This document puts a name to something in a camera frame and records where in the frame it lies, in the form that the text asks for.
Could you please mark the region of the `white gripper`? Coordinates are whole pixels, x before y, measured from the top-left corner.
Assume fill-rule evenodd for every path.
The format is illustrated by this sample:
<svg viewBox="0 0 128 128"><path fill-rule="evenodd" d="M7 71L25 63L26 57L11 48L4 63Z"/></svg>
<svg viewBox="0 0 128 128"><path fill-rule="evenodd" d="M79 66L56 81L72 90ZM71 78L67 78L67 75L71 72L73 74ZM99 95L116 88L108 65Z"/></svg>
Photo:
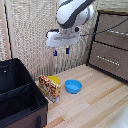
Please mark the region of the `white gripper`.
<svg viewBox="0 0 128 128"><path fill-rule="evenodd" d="M46 45L53 48L53 56L57 56L57 50L55 47L73 45L79 41L79 34L77 32L70 34L64 32L61 34L59 29L52 29L48 31L46 37ZM66 54L69 54L69 52L70 46L66 48Z"/></svg>

